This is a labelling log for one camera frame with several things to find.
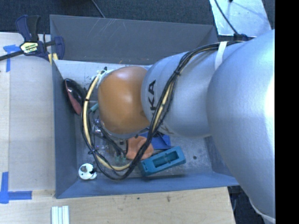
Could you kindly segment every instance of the gray bin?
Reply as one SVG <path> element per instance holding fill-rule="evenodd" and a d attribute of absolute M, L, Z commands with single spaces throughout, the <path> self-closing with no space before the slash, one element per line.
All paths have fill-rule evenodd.
<path fill-rule="evenodd" d="M 103 18 L 50 17 L 51 36 L 65 41 L 64 60 L 52 66 L 54 90 L 56 198 L 122 195 L 178 191 L 238 185 L 214 146 L 212 137 L 171 137 L 180 146 L 186 164 L 142 177 L 138 168 L 129 178 L 115 182 L 99 174 L 90 181 L 78 177 L 83 163 L 92 163 L 81 135 L 79 116 L 74 114 L 63 93 L 63 79 L 83 86 L 87 77 L 103 65 L 151 65 L 174 54 L 217 42 L 214 27 L 152 21 Z"/>

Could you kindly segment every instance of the table surface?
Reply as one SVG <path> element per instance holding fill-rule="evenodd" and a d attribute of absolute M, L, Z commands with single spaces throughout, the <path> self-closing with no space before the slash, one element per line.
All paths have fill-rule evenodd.
<path fill-rule="evenodd" d="M 4 55 L 0 40 L 0 56 Z M 10 72 L 0 62 L 0 176 L 8 171 Z M 56 199 L 55 190 L 33 190 L 32 200 L 0 204 L 1 223 L 50 223 L 51 207 L 68 205 L 70 223 L 235 224 L 226 187 L 177 192 Z"/>

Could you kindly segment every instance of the orange object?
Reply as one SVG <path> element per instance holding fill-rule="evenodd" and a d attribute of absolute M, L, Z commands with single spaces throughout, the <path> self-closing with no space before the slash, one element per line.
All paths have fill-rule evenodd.
<path fill-rule="evenodd" d="M 127 159 L 133 160 L 138 150 L 141 148 L 141 146 L 145 143 L 146 138 L 142 136 L 138 136 L 137 138 L 133 137 L 128 139 L 128 153 L 127 153 Z M 154 148 L 152 144 L 149 145 L 149 147 L 145 150 L 145 153 L 143 154 L 141 160 L 147 159 L 152 156 L 154 153 Z"/>
<path fill-rule="evenodd" d="M 148 125 L 141 103 L 141 85 L 147 70 L 129 66 L 112 71 L 98 89 L 100 118 L 116 134 L 131 134 Z"/>

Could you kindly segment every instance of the cable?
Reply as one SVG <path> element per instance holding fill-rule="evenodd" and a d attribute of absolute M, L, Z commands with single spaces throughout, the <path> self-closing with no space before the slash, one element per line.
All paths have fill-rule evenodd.
<path fill-rule="evenodd" d="M 228 23 L 228 25 L 233 29 L 233 31 L 234 31 L 236 34 L 239 34 L 239 33 L 237 32 L 237 30 L 233 27 L 233 25 L 229 22 L 229 20 L 227 19 L 227 17 L 225 16 L 225 14 L 224 14 L 224 12 L 222 11 L 222 9 L 220 8 L 220 6 L 219 6 L 217 0 L 214 0 L 214 1 L 215 1 L 215 3 L 216 3 L 216 6 L 218 7 L 219 11 L 221 12 L 223 18 L 224 18 L 224 19 L 226 20 L 226 22 Z"/>
<path fill-rule="evenodd" d="M 238 42 L 228 42 L 227 46 L 235 44 Z M 141 148 L 138 150 L 135 158 L 127 165 L 122 166 L 122 167 L 115 167 L 109 164 L 109 162 L 107 160 L 104 160 L 103 158 L 97 156 L 95 153 L 96 151 L 92 150 L 92 154 L 95 157 L 97 166 L 99 168 L 99 170 L 101 172 L 103 172 L 104 175 L 106 175 L 107 177 L 109 177 L 112 180 L 123 180 L 125 178 L 127 178 L 132 171 L 134 170 L 135 166 L 139 163 L 139 161 L 141 160 L 144 152 L 146 151 L 146 149 L 149 147 L 152 138 L 155 136 L 155 134 L 158 132 L 158 128 L 159 126 L 162 124 L 167 112 L 170 109 L 170 105 L 174 96 L 174 90 L 175 90 L 175 86 L 177 83 L 177 79 L 180 76 L 180 74 L 182 73 L 182 71 L 184 70 L 185 66 L 189 63 L 189 61 L 198 53 L 204 52 L 204 51 L 211 51 L 211 50 L 217 50 L 219 48 L 220 43 L 214 43 L 214 44 L 210 44 L 210 45 L 206 45 L 203 47 L 199 47 L 196 48 L 193 51 L 187 52 L 180 60 L 177 68 L 175 69 L 175 71 L 173 72 L 173 74 L 171 75 L 171 77 L 169 78 L 169 80 L 167 81 L 164 90 L 162 91 L 162 94 L 160 96 L 160 99 L 158 101 L 158 104 L 156 106 L 156 109 L 154 111 L 154 115 L 153 118 L 151 120 L 150 126 L 149 126 L 149 132 L 148 132 L 148 137 L 145 141 L 145 143 L 141 146 Z M 86 130 L 86 126 L 87 126 L 87 106 L 89 103 L 89 98 L 91 95 L 91 92 L 93 91 L 96 83 L 98 81 L 98 76 L 96 76 L 96 78 L 92 81 L 87 95 L 86 95 L 86 99 L 83 105 L 83 111 L 82 111 L 82 124 L 83 124 L 83 136 L 85 136 L 85 140 L 86 143 L 88 144 L 89 148 L 92 148 L 93 145 L 91 143 L 90 140 L 90 136 L 89 133 Z M 123 175 L 119 175 L 118 177 L 113 177 L 111 175 L 109 175 L 108 173 L 106 173 L 100 166 L 100 164 L 102 164 L 103 166 L 105 166 L 106 168 L 109 169 L 114 169 L 115 171 L 123 171 L 125 169 L 127 169 L 127 171 L 123 174 Z"/>
<path fill-rule="evenodd" d="M 102 13 L 102 11 L 101 11 L 101 9 L 98 7 L 98 5 L 96 4 L 96 2 L 94 1 L 94 0 L 91 0 L 92 2 L 93 2 L 93 4 L 95 5 L 95 7 L 97 8 L 97 10 L 99 11 L 99 13 L 101 14 L 101 16 L 103 17 L 103 18 L 106 18 L 105 16 L 104 16 L 104 14 Z"/>

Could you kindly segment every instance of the white tape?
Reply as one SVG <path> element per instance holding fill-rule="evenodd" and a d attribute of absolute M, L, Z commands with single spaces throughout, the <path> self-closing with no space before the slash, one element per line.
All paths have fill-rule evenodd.
<path fill-rule="evenodd" d="M 228 42 L 220 42 L 220 45 L 219 45 L 219 48 L 218 48 L 218 51 L 217 51 L 217 55 L 216 55 L 216 59 L 215 59 L 215 70 L 217 70 L 218 67 L 222 63 L 222 57 L 223 57 L 223 53 L 224 53 L 224 50 L 226 48 L 227 43 Z"/>

